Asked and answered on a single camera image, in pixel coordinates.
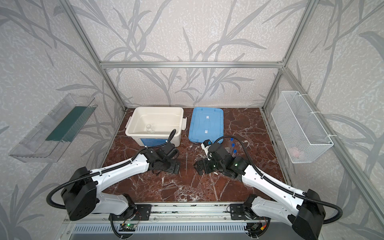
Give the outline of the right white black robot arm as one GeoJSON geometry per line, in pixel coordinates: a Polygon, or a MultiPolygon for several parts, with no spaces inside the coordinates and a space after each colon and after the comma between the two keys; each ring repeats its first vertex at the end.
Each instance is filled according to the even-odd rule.
{"type": "Polygon", "coordinates": [[[220,172],[244,185],[253,187],[267,196],[249,197],[244,211],[249,219],[266,217],[292,227],[304,240],[317,240],[323,225],[334,223],[343,216],[343,210],[320,199],[309,189],[306,192],[290,187],[256,167],[252,161],[233,156],[219,142],[207,140],[201,144],[206,158],[195,162],[199,175],[220,172]]]}

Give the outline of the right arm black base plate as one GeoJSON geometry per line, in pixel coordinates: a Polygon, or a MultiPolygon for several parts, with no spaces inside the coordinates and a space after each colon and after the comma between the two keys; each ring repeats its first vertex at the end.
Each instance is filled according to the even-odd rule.
{"type": "Polygon", "coordinates": [[[252,220],[250,209],[243,204],[230,204],[228,212],[231,220],[252,220]]]}

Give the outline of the small clear glass beaker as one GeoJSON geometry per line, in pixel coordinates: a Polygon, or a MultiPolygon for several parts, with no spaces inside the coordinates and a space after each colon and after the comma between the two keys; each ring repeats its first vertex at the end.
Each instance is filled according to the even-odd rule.
{"type": "Polygon", "coordinates": [[[155,132],[153,125],[151,124],[146,125],[146,131],[148,134],[153,134],[155,132]]]}

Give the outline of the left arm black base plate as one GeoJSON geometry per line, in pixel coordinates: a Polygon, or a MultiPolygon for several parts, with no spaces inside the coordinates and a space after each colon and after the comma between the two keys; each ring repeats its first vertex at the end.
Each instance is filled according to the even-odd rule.
{"type": "Polygon", "coordinates": [[[152,205],[142,204],[128,207],[121,215],[121,220],[148,221],[151,215],[152,205]]]}

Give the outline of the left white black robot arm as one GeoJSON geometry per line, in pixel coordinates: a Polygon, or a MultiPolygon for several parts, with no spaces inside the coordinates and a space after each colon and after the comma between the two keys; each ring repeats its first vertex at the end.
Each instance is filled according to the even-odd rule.
{"type": "Polygon", "coordinates": [[[91,214],[109,214],[110,220],[134,217],[138,207],[128,195],[106,194],[110,186],[148,171],[177,175],[180,152],[174,144],[166,142],[152,148],[145,147],[133,157],[107,167],[88,170],[79,168],[71,179],[48,193],[46,202],[56,209],[67,211],[71,221],[91,214]]]}

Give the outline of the blue plastic bin lid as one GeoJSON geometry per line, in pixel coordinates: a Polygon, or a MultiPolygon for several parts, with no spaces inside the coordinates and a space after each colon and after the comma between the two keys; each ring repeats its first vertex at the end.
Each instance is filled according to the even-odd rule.
{"type": "Polygon", "coordinates": [[[192,143],[211,142],[224,136],[224,111],[219,108],[194,108],[189,140],[192,143]]]}

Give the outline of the black metal tweezers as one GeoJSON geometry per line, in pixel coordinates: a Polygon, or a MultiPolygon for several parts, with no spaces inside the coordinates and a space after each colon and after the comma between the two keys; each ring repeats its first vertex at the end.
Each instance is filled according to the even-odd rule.
{"type": "Polygon", "coordinates": [[[169,183],[168,185],[165,185],[161,188],[161,191],[166,191],[166,190],[170,190],[170,189],[174,189],[174,188],[178,188],[179,187],[179,183],[178,182],[172,182],[172,183],[169,183]]]}

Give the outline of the white plastic storage bin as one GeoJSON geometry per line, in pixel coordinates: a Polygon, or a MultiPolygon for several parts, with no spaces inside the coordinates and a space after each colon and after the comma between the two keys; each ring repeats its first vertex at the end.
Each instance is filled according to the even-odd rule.
{"type": "Polygon", "coordinates": [[[180,107],[138,107],[129,117],[125,134],[141,147],[153,147],[165,143],[170,133],[176,130],[170,142],[178,147],[182,131],[186,129],[187,118],[180,107]],[[155,132],[148,134],[146,125],[151,124],[155,132]]]}

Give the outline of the blue capped test tube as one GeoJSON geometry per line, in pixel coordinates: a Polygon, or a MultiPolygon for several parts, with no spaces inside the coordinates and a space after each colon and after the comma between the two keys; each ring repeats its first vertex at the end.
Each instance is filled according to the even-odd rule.
{"type": "Polygon", "coordinates": [[[237,150],[233,150],[233,158],[234,158],[234,160],[236,159],[237,156],[238,156],[238,151],[237,150]]]}
{"type": "Polygon", "coordinates": [[[229,153],[232,155],[235,148],[234,138],[230,138],[230,148],[229,153]]]}

